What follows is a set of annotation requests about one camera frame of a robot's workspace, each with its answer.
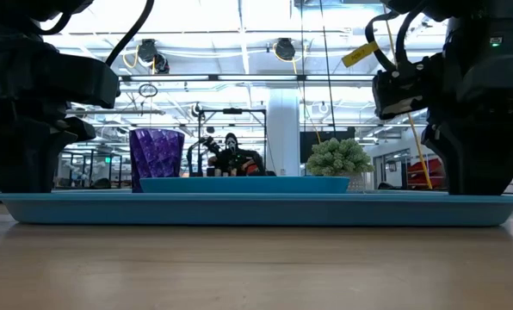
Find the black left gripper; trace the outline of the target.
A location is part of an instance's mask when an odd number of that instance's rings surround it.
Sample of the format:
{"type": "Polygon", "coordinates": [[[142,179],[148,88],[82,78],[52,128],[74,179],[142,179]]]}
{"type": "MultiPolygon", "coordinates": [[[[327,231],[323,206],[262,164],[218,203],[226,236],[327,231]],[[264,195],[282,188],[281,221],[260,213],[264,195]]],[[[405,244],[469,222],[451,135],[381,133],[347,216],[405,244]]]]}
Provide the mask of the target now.
{"type": "Polygon", "coordinates": [[[50,192],[64,148],[96,137],[89,123],[77,117],[65,119],[67,97],[59,91],[58,81],[66,60],[66,55],[40,37],[0,24],[3,193],[50,192]]]}

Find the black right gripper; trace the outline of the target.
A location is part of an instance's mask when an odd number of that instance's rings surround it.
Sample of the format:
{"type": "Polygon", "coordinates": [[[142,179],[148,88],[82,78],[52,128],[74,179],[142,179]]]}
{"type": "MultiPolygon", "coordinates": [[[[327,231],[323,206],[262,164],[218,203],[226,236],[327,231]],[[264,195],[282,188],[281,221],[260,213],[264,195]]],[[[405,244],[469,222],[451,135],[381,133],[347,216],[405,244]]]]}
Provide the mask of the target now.
{"type": "Polygon", "coordinates": [[[441,60],[422,142],[441,158],[449,194],[500,195],[513,179],[513,117],[478,114],[513,110],[513,54],[441,60]]]}

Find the purple faceted plastic cup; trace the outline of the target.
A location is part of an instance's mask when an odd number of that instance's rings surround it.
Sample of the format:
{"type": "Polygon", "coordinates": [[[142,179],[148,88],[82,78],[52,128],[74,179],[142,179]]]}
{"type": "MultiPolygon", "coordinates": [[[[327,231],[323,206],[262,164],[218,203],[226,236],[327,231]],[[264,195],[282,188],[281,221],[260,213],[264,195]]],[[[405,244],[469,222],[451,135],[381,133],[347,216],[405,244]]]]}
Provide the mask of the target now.
{"type": "Polygon", "coordinates": [[[178,177],[185,135],[162,128],[129,132],[132,192],[141,193],[141,178],[178,177]]]}

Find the blue plastic plate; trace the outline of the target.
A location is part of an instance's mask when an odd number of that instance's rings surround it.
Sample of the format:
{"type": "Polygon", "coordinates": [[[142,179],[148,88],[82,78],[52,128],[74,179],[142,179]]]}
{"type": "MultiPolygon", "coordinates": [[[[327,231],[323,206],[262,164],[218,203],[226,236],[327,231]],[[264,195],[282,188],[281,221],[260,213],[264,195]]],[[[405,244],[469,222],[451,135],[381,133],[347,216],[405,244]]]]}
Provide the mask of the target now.
{"type": "Polygon", "coordinates": [[[342,194],[348,177],[160,177],[142,178],[144,193],[342,194]]]}

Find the blue plastic tray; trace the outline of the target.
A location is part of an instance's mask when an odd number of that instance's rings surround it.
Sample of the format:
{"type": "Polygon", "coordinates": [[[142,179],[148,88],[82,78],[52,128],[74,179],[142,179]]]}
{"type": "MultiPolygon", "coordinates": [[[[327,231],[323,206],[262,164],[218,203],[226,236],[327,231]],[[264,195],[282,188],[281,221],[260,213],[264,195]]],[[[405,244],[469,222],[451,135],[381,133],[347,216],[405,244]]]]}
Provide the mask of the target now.
{"type": "Polygon", "coordinates": [[[442,192],[150,194],[60,191],[4,194],[22,223],[188,226],[499,226],[513,195],[442,192]]]}

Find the potted green plant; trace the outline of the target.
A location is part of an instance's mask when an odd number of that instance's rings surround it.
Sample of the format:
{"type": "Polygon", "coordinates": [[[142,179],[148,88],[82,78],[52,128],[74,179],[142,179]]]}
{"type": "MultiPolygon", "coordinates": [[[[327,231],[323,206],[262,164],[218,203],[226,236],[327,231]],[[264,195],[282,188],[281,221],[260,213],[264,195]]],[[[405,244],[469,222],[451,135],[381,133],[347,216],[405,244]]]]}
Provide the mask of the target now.
{"type": "Polygon", "coordinates": [[[313,176],[348,177],[348,191],[364,190],[366,175],[374,172],[372,159],[355,139],[336,138],[312,147],[306,169],[313,176]]]}

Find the white building column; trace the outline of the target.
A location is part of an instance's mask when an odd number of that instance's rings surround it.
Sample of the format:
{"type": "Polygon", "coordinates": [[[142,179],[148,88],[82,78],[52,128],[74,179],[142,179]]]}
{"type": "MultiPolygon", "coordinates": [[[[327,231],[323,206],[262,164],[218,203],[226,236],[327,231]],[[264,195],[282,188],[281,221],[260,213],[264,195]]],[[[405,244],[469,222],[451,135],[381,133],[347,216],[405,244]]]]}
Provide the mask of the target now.
{"type": "Polygon", "coordinates": [[[267,167],[279,177],[300,175],[300,93],[272,89],[267,104],[267,167]]]}

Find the person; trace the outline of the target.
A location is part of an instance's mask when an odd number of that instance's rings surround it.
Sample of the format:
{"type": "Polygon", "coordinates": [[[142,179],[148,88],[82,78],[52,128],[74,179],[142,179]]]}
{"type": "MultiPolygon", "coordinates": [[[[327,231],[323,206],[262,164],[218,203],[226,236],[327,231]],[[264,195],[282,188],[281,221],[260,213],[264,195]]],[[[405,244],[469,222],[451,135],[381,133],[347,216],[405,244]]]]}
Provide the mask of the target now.
{"type": "Polygon", "coordinates": [[[225,150],[212,156],[207,164],[227,172],[230,177],[265,176],[263,158],[256,151],[242,149],[234,133],[226,135],[225,150]]]}

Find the long ceiling light bar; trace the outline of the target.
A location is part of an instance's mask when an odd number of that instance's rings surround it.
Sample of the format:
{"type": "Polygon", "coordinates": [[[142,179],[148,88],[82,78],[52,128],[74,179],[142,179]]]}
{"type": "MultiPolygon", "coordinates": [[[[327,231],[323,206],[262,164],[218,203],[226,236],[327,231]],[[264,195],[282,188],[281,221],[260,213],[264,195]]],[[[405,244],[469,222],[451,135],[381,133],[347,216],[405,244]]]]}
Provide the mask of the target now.
{"type": "Polygon", "coordinates": [[[341,82],[368,82],[374,75],[234,75],[234,74],[208,74],[208,75],[132,75],[120,76],[121,82],[234,82],[234,81],[341,81],[341,82]]]}

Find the black frame workcell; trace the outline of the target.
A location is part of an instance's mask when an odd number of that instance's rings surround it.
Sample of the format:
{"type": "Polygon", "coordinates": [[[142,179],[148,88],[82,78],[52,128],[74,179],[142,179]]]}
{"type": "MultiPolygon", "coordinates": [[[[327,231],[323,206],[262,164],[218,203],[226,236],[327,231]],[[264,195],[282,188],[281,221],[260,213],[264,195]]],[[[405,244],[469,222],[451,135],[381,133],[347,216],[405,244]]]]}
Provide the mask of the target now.
{"type": "Polygon", "coordinates": [[[120,189],[124,157],[114,152],[65,150],[58,156],[55,189],[120,189]]]}

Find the black frame robot station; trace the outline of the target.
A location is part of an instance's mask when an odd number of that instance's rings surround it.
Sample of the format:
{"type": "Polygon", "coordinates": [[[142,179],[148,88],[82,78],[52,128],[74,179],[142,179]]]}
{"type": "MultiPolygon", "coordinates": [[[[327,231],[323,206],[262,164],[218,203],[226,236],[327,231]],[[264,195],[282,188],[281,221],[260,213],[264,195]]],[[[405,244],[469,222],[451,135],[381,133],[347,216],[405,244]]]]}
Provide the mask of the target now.
{"type": "MultiPolygon", "coordinates": [[[[259,109],[251,109],[251,108],[223,108],[223,109],[200,109],[197,112],[197,141],[192,144],[187,150],[187,160],[188,160],[188,170],[190,177],[202,177],[204,172],[202,170],[202,153],[201,146],[205,146],[209,151],[209,146],[211,145],[210,139],[208,137],[204,137],[201,133],[201,129],[206,125],[210,127],[218,127],[217,123],[209,123],[209,121],[217,114],[223,115],[242,115],[249,114],[251,115],[257,123],[263,128],[263,163],[266,164],[267,159],[267,148],[268,148],[268,125],[267,125],[267,109],[259,108],[259,109]],[[197,151],[197,170],[193,170],[193,150],[197,151]]],[[[220,127],[252,127],[252,124],[236,124],[236,123],[228,123],[225,125],[220,125],[220,127]]]]}

